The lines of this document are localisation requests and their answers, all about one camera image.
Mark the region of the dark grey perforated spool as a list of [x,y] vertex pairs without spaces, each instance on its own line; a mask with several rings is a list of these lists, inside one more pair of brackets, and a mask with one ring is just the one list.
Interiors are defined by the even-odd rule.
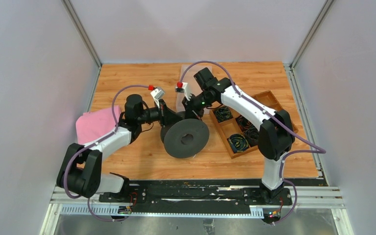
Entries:
[[193,157],[201,152],[210,138],[208,126],[198,119],[184,119],[180,113],[179,121],[161,127],[160,137],[168,155],[177,158]]

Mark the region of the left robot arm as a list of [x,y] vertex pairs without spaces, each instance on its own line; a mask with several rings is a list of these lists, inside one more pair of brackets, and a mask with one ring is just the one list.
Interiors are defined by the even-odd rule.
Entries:
[[149,108],[140,95],[128,96],[124,112],[110,132],[90,143],[72,143],[67,148],[56,185],[70,198],[111,193],[118,202],[127,201],[130,197],[129,179],[117,173],[103,174],[102,163],[120,148],[133,143],[142,132],[143,124],[158,122],[166,127],[182,120],[162,99],[158,102]]

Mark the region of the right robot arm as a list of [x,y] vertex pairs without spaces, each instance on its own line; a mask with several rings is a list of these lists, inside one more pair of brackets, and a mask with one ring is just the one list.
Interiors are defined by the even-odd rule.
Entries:
[[183,93],[183,106],[187,112],[199,115],[206,107],[218,102],[243,116],[258,130],[258,149],[264,157],[260,197],[273,204],[283,190],[283,159],[295,141],[293,125],[286,110],[276,111],[266,107],[244,93],[232,79],[217,79],[208,68],[194,75],[201,89],[199,95],[189,91],[189,85],[178,81],[175,91]]

